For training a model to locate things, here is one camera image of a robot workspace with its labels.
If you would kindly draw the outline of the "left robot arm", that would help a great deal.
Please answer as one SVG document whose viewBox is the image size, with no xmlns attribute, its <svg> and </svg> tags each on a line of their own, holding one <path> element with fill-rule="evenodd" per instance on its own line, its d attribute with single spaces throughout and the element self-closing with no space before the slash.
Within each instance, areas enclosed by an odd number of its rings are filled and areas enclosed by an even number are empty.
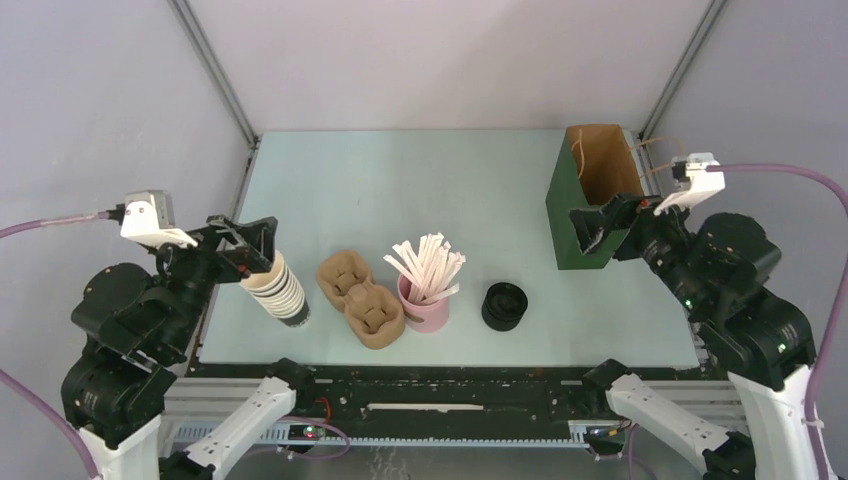
<svg viewBox="0 0 848 480">
<path fill-rule="evenodd" d="M 214 288 L 271 270 L 277 220 L 239 224 L 216 215 L 183 231 L 155 221 L 133 226 L 132 218 L 125 214 L 121 233 L 154 256 L 156 270 L 119 263 L 86 285 L 71 314 L 87 340 L 61 386 L 66 420 L 105 479 L 222 479 L 273 424 L 316 403 L 311 371 L 280 359 L 202 440 L 167 457 L 157 450 L 173 367 L 186 360 Z"/>
</svg>

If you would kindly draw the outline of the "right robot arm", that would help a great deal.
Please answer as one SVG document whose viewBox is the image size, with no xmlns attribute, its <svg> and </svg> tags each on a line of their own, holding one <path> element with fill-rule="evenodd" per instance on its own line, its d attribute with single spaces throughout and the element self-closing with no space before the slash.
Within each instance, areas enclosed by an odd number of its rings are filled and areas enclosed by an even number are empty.
<svg viewBox="0 0 848 480">
<path fill-rule="evenodd" d="M 686 458 L 705 479 L 831 479 L 834 471 L 806 396 L 817 359 L 809 320 L 765 286 L 781 253 L 752 218 L 708 217 L 697 232 L 686 208 L 657 196 L 618 194 L 569 214 L 580 251 L 623 232 L 619 261 L 643 260 L 683 306 L 725 370 L 747 431 L 731 431 L 662 397 L 609 359 L 583 378 L 581 402 L 596 418 L 625 417 Z"/>
</svg>

